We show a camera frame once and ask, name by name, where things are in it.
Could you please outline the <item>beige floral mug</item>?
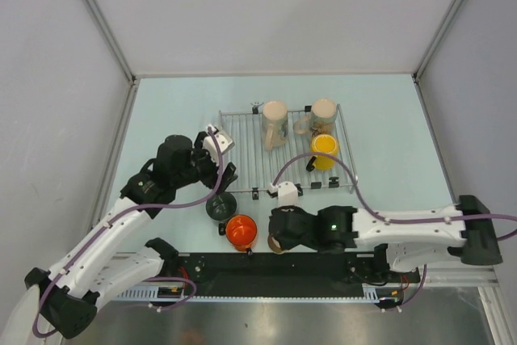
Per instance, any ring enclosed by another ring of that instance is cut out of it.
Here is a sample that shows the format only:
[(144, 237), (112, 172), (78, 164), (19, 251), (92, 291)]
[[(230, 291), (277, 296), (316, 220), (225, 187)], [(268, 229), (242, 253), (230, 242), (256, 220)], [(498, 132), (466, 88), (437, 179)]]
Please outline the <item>beige floral mug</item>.
[(322, 134), (330, 135), (337, 113), (337, 104), (333, 100), (318, 99), (312, 104), (309, 113), (294, 123), (293, 132), (307, 135), (309, 138)]

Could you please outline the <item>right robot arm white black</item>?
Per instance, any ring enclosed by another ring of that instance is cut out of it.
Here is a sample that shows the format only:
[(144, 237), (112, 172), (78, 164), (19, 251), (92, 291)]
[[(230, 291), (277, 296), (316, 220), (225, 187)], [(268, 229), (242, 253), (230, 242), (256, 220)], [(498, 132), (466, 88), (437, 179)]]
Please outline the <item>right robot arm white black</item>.
[(344, 205), (311, 214), (290, 204), (272, 209), (268, 244), (275, 253), (297, 246), (332, 254), (384, 247), (386, 253), (374, 258), (372, 270), (379, 280), (391, 281), (429, 263), (456, 259), (472, 266), (502, 263), (489, 214), (472, 195), (462, 195), (458, 204), (442, 208), (384, 214)]

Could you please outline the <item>orange mug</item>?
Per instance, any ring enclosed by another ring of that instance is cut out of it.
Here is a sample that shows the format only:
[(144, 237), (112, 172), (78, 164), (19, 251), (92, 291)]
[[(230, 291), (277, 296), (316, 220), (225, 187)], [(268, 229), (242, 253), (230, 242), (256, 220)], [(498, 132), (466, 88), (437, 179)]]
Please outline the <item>orange mug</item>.
[(255, 221), (243, 214), (230, 217), (225, 222), (220, 222), (218, 232), (225, 236), (229, 244), (238, 252), (251, 256), (253, 247), (258, 237), (258, 227)]

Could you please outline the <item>yellow mug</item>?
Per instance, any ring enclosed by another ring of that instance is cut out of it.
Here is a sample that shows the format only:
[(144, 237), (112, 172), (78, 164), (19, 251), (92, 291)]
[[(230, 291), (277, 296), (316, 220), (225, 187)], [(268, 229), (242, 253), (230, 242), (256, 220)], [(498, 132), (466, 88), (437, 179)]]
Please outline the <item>yellow mug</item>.
[(333, 157), (338, 156), (339, 143), (329, 134), (320, 134), (311, 140), (310, 150), (319, 153), (319, 155), (313, 155), (309, 159), (306, 170), (308, 172), (314, 170), (330, 170), (334, 166), (335, 161), (328, 158), (328, 155)]

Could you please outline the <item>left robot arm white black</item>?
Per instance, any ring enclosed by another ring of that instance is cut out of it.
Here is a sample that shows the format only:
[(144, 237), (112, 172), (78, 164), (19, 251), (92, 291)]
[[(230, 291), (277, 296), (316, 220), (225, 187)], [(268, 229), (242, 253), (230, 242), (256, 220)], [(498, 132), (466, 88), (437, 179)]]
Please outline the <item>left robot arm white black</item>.
[(72, 339), (125, 290), (148, 278), (169, 280), (177, 274), (178, 252), (160, 238), (117, 267), (107, 263), (126, 238), (164, 208), (205, 203), (234, 182), (235, 165), (223, 162), (233, 146), (233, 139), (212, 125), (195, 140), (168, 136), (128, 180), (111, 211), (63, 259), (47, 270), (28, 272), (24, 283), (38, 288), (36, 316), (53, 326), (50, 335)]

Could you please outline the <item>dark green mug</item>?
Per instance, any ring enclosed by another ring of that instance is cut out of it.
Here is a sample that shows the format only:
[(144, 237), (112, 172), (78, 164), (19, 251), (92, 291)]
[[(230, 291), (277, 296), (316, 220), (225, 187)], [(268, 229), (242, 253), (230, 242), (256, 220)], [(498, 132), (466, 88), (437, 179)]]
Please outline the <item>dark green mug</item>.
[(212, 221), (225, 222), (237, 213), (237, 200), (233, 194), (222, 192), (206, 202), (205, 211)]

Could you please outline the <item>plain beige mug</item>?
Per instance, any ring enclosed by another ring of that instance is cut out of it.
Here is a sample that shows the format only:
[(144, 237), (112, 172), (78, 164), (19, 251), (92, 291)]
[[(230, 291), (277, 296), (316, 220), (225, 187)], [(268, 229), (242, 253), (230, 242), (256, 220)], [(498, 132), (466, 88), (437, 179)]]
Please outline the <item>plain beige mug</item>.
[(264, 104), (262, 112), (262, 139), (267, 152), (284, 145), (288, 140), (288, 107), (280, 100)]

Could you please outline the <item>stainless steel cup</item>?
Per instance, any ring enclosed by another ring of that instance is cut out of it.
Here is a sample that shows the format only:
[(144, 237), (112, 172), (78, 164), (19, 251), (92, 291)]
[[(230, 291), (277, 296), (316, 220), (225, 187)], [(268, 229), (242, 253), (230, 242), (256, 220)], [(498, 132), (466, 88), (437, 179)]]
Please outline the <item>stainless steel cup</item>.
[(270, 250), (276, 255), (282, 255), (285, 250), (280, 246), (279, 242), (276, 241), (270, 234), (267, 236), (267, 244)]

